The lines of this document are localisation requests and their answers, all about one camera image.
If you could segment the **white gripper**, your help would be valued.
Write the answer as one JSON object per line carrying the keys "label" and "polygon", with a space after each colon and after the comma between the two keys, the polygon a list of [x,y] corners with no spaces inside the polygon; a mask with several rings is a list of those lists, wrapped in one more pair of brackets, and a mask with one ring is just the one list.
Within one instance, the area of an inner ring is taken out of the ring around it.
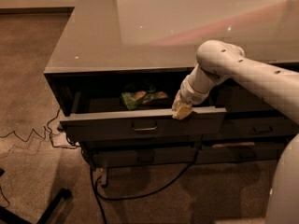
{"label": "white gripper", "polygon": [[172,110],[174,111],[174,119],[185,119],[192,113],[190,105],[200,105],[208,97],[208,93],[201,93],[192,88],[188,81],[189,76],[186,76],[180,85],[180,90],[177,92]]}

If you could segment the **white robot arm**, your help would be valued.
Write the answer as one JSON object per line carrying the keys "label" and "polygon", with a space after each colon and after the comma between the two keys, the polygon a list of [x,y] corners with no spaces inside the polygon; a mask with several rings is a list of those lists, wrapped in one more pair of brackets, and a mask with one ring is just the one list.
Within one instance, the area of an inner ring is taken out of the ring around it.
{"label": "white robot arm", "polygon": [[[247,59],[239,46],[208,40],[196,51],[197,65],[187,75],[172,104],[175,119],[185,119],[194,105],[230,78],[299,124],[299,73]],[[265,224],[299,224],[299,134],[285,147],[275,171]]]}

